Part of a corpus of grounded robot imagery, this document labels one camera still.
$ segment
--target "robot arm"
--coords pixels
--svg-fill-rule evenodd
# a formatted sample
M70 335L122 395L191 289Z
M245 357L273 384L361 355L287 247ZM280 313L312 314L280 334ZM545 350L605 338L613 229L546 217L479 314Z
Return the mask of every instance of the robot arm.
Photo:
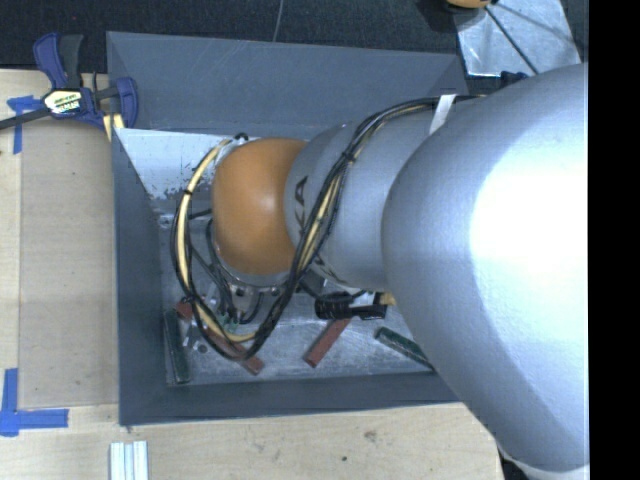
M276 194L260 222L293 246L289 280L391 292L439 375L537 479L589 477L585 88L586 65L545 73L457 104L432 135L432 107L401 105L291 144L273 166L288 175L260 184ZM214 214L229 193L216 178ZM242 217L256 203L232 204ZM253 282L281 275L244 253L221 261Z

